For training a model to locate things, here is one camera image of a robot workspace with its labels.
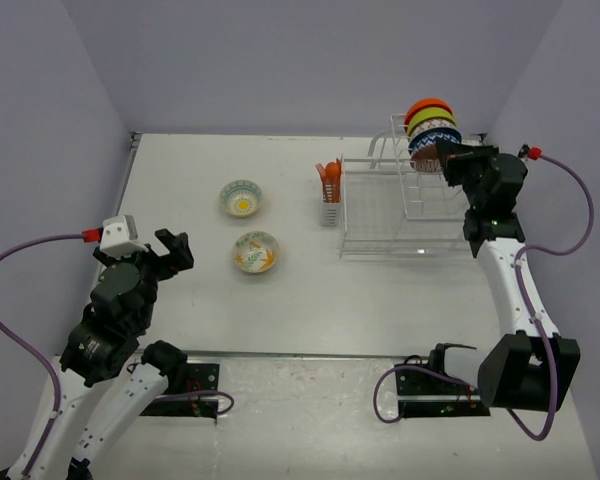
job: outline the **metal drying rack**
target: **metal drying rack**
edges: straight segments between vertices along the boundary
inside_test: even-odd
[[[389,140],[392,149],[386,148]],[[391,115],[391,129],[371,140],[366,158],[342,158],[341,257],[469,251],[462,234],[468,203],[461,187],[448,187],[440,172],[416,171],[408,143],[404,115]]]

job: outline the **stacked bowls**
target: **stacked bowls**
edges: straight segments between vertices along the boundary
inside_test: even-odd
[[[462,142],[451,107],[439,98],[425,98],[415,103],[404,117],[404,130],[409,138],[411,166],[422,173],[440,171],[437,140]]]

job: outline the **ceramic bowl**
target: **ceramic bowl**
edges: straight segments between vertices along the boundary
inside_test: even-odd
[[[421,140],[419,140],[416,144],[413,145],[413,153],[411,155],[411,158],[415,159],[416,156],[418,155],[418,152],[420,152],[421,150],[423,150],[427,147],[431,147],[431,146],[435,147],[436,141],[438,141],[439,139],[449,140],[450,142],[453,142],[453,143],[460,143],[460,140],[458,140],[457,135],[454,135],[454,134],[445,133],[445,132],[428,133]]]
[[[248,217],[260,208],[262,190],[250,180],[234,180],[220,191],[220,203],[229,215]]]
[[[419,102],[414,103],[407,111],[406,115],[404,116],[404,124],[409,125],[409,122],[416,113],[429,107],[444,108],[447,112],[453,115],[453,110],[451,110],[449,104],[444,100],[440,100],[439,98],[423,98]]]
[[[431,158],[428,160],[419,160],[417,162],[412,161],[411,168],[419,173],[440,173],[442,171],[440,161]]]
[[[451,141],[455,140],[455,143],[462,142],[462,134],[455,127],[431,128],[429,130],[425,130],[420,135],[411,139],[408,148],[409,154],[413,156],[423,146],[435,144],[435,141],[438,138],[444,138],[445,140]]]
[[[236,266],[247,273],[262,273],[273,267],[280,248],[272,235],[266,232],[249,232],[233,244],[231,257]]]
[[[410,137],[412,132],[418,125],[420,125],[425,120],[429,120],[431,118],[444,118],[456,125],[456,119],[447,110],[440,107],[429,107],[425,108],[424,110],[420,110],[409,121],[409,126],[407,127],[407,136]]]
[[[411,137],[409,140],[416,138],[418,135],[426,132],[427,130],[440,127],[453,128],[454,130],[456,129],[453,122],[447,120],[446,118],[431,118],[429,120],[425,120],[416,128],[414,128],[413,132],[411,132]]]

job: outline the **bowl with yellow design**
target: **bowl with yellow design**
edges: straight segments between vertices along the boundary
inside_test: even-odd
[[[240,270],[263,273],[275,265],[279,250],[273,235],[267,232],[249,232],[235,241],[231,257]]]
[[[251,180],[234,180],[220,191],[220,203],[229,215],[248,217],[260,208],[262,190]]]

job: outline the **red cable connector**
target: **red cable connector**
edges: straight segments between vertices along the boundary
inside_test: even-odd
[[[82,240],[84,243],[99,242],[102,239],[102,228],[84,230],[82,234],[84,235],[84,239]]]
[[[540,158],[540,155],[542,155],[541,148],[531,147],[531,150],[529,150],[529,153],[527,154],[527,158],[530,158],[531,160],[537,160],[538,158]]]

